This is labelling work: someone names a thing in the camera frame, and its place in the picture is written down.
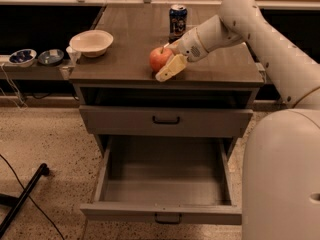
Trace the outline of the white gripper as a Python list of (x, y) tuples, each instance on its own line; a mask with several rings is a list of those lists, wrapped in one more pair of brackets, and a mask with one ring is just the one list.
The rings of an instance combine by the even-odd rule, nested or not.
[(207, 38), (206, 31), (195, 27), (186, 32), (179, 40), (165, 44), (164, 50), (170, 51), (174, 56), (156, 74), (156, 80), (165, 82), (183, 71), (188, 61), (197, 62), (206, 57), (209, 54)]

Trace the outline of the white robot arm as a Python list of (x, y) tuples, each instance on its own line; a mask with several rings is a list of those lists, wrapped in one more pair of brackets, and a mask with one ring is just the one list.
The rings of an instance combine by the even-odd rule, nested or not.
[(279, 95), (278, 111), (246, 142), (242, 240), (320, 240), (320, 65), (272, 27), (255, 0), (223, 0), (215, 16), (169, 44), (173, 54), (156, 78), (240, 42)]

